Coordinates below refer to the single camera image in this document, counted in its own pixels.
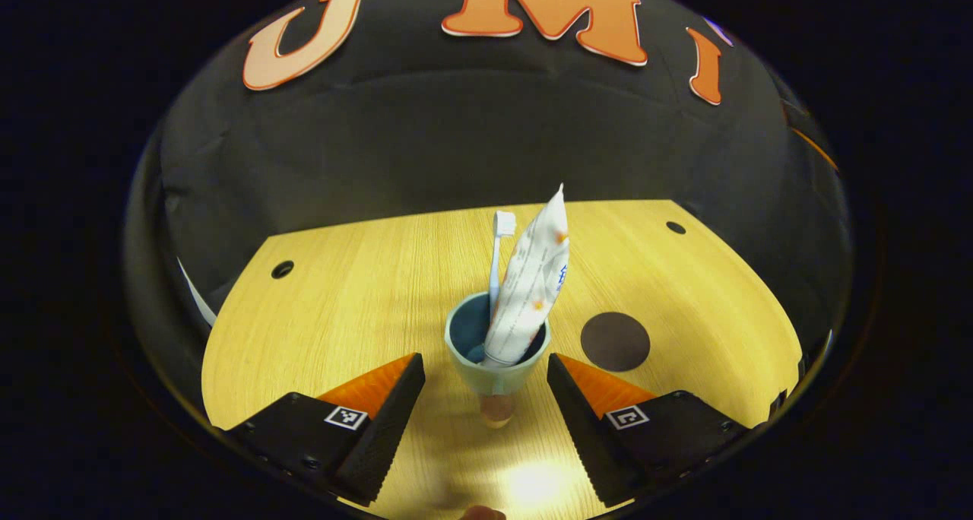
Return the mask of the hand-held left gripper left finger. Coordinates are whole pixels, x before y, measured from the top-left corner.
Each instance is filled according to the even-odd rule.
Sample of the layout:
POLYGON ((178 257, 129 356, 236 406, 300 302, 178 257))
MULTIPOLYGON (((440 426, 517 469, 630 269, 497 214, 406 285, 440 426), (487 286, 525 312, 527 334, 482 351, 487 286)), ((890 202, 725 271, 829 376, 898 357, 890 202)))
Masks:
POLYGON ((378 499, 425 381, 423 355, 407 354, 318 398, 285 393, 229 434, 299 485, 367 507, 378 499))

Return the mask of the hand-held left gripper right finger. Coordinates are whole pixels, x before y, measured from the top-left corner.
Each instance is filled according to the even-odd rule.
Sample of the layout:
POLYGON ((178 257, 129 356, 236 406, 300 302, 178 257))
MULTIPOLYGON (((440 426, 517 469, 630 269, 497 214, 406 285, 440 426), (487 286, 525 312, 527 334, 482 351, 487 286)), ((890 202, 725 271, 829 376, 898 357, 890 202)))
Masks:
POLYGON ((547 382, 605 506, 667 491, 750 432, 688 391, 654 395, 562 354, 547 382))

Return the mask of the dark round coaster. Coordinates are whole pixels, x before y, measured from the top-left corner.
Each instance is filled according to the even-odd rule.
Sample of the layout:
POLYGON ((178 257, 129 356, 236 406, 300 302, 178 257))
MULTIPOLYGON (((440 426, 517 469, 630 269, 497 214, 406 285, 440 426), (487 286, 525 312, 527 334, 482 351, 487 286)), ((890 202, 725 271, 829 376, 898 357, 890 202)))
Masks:
POLYGON ((642 366, 652 347, 645 326, 621 312, 602 312, 590 318, 582 327, 580 340, 591 363, 615 373, 642 366))

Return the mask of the blue-grey cup with wooden handle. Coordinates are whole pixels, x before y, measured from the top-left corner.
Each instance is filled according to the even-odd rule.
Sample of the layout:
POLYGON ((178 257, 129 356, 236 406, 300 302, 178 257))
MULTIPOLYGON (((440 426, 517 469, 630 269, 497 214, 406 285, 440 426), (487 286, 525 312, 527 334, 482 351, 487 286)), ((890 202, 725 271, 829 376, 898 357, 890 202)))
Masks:
POLYGON ((489 328, 489 294, 473 293, 458 303, 445 320, 444 342, 453 367, 470 392, 479 399, 480 416, 490 429, 506 426, 513 417, 515 393, 524 388, 528 376, 550 343, 548 323, 543 323, 521 359, 511 366, 485 367, 475 360, 482 350, 489 328))

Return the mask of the white toothpaste tube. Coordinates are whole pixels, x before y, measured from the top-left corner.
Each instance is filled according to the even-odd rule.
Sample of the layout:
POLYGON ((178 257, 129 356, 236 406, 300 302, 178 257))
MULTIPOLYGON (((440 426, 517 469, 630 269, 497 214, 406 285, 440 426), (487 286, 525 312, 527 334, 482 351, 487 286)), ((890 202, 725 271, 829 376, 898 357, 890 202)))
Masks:
POLYGON ((560 184, 515 244, 484 338, 483 367, 517 364, 562 291, 570 244, 563 188, 560 184))

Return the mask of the white toothbrush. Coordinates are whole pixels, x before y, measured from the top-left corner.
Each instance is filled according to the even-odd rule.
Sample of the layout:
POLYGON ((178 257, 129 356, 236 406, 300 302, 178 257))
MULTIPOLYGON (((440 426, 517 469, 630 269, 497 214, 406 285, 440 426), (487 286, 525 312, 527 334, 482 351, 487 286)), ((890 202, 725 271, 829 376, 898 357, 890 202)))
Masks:
POLYGON ((501 259, 501 242, 504 237, 515 235, 515 215, 508 211, 496 211, 493 218, 493 253, 489 276, 489 307, 490 315, 496 312, 496 305, 500 291, 499 263, 501 259))

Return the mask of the wooden desktop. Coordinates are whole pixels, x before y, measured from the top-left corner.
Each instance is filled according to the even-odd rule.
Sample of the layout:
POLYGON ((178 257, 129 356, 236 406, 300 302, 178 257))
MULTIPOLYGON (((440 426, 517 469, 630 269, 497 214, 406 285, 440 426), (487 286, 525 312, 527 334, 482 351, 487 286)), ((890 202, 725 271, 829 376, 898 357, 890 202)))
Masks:
MULTIPOLYGON (((286 392, 316 396, 423 355, 425 385, 369 513, 458 520, 601 515, 542 358, 490 429, 445 344, 448 313, 486 291, 495 208, 424 213, 268 237, 223 302, 201 371, 206 416, 232 429, 286 392)), ((743 258, 670 200, 574 201, 569 274, 548 351, 586 360, 602 312, 632 316, 650 353, 623 380, 689 391, 744 426, 797 384, 802 350, 778 299, 743 258)))

